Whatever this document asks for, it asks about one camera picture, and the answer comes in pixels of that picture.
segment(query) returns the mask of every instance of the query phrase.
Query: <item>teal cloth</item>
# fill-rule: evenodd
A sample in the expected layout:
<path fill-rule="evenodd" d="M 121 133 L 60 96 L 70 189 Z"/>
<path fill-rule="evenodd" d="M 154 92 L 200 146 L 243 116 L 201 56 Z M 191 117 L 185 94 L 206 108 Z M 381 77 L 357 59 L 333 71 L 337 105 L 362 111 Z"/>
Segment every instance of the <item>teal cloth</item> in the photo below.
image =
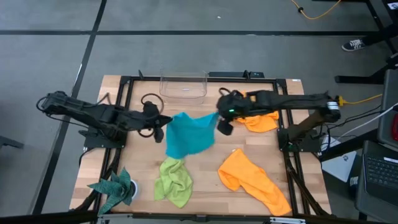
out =
<path fill-rule="evenodd" d="M 218 113 L 193 119 L 186 113 L 173 117 L 166 129 L 166 155 L 182 159 L 188 154 L 204 151 L 214 144 Z"/>

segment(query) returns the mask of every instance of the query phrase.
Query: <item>transparent bin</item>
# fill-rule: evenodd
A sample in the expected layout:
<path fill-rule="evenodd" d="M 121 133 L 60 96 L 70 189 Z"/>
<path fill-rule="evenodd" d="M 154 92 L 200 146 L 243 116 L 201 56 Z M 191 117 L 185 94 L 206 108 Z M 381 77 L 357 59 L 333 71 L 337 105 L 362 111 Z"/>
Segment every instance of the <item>transparent bin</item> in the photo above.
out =
<path fill-rule="evenodd" d="M 202 104 L 207 93 L 206 72 L 172 73 L 160 75 L 159 93 L 166 103 L 181 105 Z"/>

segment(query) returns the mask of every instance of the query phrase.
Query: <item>green patterned cloth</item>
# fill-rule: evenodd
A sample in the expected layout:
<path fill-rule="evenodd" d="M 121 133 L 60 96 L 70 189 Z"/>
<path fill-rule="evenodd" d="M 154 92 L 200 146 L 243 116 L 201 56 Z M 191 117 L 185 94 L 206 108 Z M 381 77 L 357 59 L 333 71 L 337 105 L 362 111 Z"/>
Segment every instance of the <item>green patterned cloth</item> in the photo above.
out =
<path fill-rule="evenodd" d="M 155 181 L 155 200 L 167 197 L 175 206 L 182 208 L 191 197 L 192 184 L 184 160 L 168 157 L 160 165 L 160 178 Z"/>

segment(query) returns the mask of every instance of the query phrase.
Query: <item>sneaker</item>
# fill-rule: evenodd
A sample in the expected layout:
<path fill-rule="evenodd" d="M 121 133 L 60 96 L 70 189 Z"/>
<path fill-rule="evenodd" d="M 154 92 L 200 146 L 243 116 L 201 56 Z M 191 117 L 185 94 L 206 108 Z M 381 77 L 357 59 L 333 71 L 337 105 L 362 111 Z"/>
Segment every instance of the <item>sneaker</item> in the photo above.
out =
<path fill-rule="evenodd" d="M 354 50 L 359 50 L 359 49 L 362 49 L 365 47 L 366 47 L 366 45 L 362 42 L 361 39 L 351 40 L 341 46 L 341 48 L 343 50 L 348 51 L 348 52 L 354 51 Z"/>

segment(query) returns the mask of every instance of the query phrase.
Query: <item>orange cloth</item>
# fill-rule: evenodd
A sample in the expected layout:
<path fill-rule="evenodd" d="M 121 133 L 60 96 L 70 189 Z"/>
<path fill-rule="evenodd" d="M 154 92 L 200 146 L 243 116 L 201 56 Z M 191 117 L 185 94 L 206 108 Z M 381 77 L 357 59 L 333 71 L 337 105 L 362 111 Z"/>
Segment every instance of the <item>orange cloth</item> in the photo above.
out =
<path fill-rule="evenodd" d="M 236 121 L 244 123 L 249 131 L 264 133 L 277 127 L 277 125 L 275 124 L 275 120 L 277 119 L 279 119 L 279 113 L 278 111 L 275 111 L 273 113 L 265 115 L 237 118 Z"/>
<path fill-rule="evenodd" d="M 267 177 L 266 172 L 254 165 L 242 149 L 235 150 L 218 169 L 222 183 L 235 191 L 242 186 L 245 191 L 262 201 L 273 215 L 281 216 L 292 209 L 283 193 Z"/>

